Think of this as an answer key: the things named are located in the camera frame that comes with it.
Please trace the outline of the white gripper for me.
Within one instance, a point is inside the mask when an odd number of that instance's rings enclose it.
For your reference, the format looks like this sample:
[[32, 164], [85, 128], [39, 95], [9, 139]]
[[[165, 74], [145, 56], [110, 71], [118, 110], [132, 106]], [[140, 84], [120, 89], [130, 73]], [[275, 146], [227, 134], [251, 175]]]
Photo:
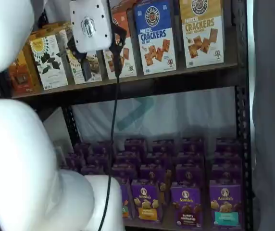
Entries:
[[70, 18], [73, 36], [67, 46], [81, 65], [84, 81], [91, 78], [87, 52], [109, 50], [113, 54], [115, 77], [122, 72], [121, 51], [125, 45], [127, 31], [111, 23], [107, 0], [72, 0]]

